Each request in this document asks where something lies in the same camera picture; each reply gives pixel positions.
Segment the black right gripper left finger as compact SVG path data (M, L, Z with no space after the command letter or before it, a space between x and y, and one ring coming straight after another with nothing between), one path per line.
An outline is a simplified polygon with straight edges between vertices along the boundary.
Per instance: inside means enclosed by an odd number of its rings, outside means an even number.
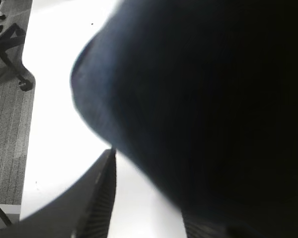
M0 238L106 238L116 195L116 150L105 150L68 190Z

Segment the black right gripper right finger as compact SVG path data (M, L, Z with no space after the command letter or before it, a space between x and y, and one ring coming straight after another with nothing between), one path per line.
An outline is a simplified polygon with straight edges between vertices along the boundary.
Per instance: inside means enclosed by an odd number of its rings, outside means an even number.
M229 224L182 212L187 238L262 238L258 232L240 224Z

